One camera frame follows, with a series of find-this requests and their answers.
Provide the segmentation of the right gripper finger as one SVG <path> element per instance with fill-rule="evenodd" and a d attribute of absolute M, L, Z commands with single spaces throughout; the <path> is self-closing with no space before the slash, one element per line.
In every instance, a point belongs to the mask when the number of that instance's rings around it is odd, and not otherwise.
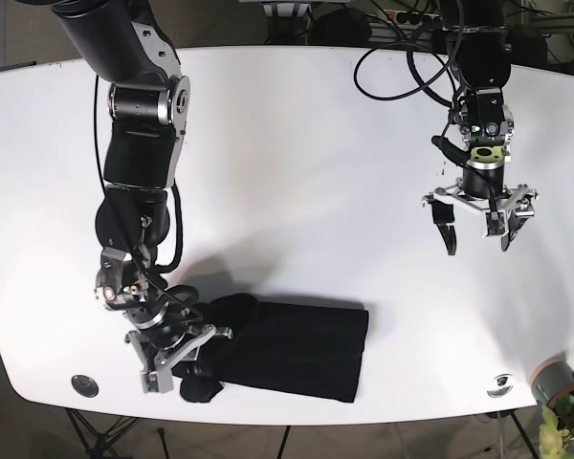
<path fill-rule="evenodd" d="M 214 379 L 212 367 L 204 361 L 186 361 L 185 374 L 189 379 Z"/>

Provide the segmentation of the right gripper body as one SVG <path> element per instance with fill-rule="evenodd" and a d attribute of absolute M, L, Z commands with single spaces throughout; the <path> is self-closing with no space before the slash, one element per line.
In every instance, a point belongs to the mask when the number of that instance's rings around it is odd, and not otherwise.
<path fill-rule="evenodd" d="M 166 372 L 181 361 L 196 361 L 200 349 L 212 339 L 232 338 L 231 327 L 190 323 L 129 331 L 124 342 L 132 346 L 141 361 L 141 376 L 150 378 L 153 373 Z"/>

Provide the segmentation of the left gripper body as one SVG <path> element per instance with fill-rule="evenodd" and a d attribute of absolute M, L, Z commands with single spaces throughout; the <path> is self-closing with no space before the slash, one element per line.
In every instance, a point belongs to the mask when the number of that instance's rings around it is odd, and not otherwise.
<path fill-rule="evenodd" d="M 466 162 L 459 168 L 461 175 L 453 185 L 437 187 L 422 198 L 422 205 L 432 208 L 435 224 L 453 225 L 457 208 L 480 216 L 483 224 L 495 218 L 500 225 L 512 225 L 535 216 L 538 192 L 528 185 L 504 184 L 505 162 Z"/>

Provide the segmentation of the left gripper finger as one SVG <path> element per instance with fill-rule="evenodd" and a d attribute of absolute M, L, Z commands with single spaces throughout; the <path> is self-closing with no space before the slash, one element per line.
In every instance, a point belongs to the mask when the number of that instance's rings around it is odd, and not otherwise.
<path fill-rule="evenodd" d="M 519 231 L 528 220 L 528 216 L 518 216 L 514 212 L 508 216 L 507 232 L 501 237 L 500 240 L 502 251 L 508 251 L 511 243 L 516 239 Z"/>
<path fill-rule="evenodd" d="M 454 256 L 457 249 L 457 238 L 454 229 L 453 205 L 434 200 L 431 202 L 431 214 L 433 223 L 440 232 L 448 256 Z"/>

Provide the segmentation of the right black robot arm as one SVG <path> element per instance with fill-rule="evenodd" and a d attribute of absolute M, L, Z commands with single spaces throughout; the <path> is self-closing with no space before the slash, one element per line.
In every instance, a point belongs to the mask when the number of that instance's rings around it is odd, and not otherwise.
<path fill-rule="evenodd" d="M 95 220 L 101 246 L 95 292 L 132 324 L 126 339 L 142 362 L 144 390 L 165 392 L 176 365 L 195 361 L 211 339 L 232 336 L 204 320 L 196 289 L 167 284 L 182 250 L 167 264 L 157 261 L 167 235 L 183 231 L 175 172 L 190 82 L 147 2 L 54 1 L 50 7 L 98 80 L 109 83 L 111 138 L 96 157 L 103 200 Z"/>

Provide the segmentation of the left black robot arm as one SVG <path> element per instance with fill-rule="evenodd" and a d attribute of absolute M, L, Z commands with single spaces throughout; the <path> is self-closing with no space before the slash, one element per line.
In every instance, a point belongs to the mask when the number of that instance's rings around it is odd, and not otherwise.
<path fill-rule="evenodd" d="M 447 107 L 447 125 L 457 126 L 463 141 L 456 145 L 445 133 L 432 137 L 432 144 L 462 174 L 454 184 L 436 188 L 422 201 L 431 208 L 448 255 L 457 250 L 456 208 L 479 216 L 484 236 L 499 238 L 501 248 L 507 251 L 534 217 L 539 194 L 529 185 L 509 187 L 504 183 L 515 125 L 503 96 L 511 76 L 503 9 L 498 1 L 442 1 L 439 10 L 439 21 L 423 23 L 409 37 L 395 41 L 405 47 L 408 69 L 417 83 L 410 93 L 423 92 Z M 414 52 L 422 34 L 437 31 L 445 36 L 448 57 L 436 76 L 424 80 L 416 69 Z M 443 75 L 452 83 L 449 99 L 431 88 Z"/>

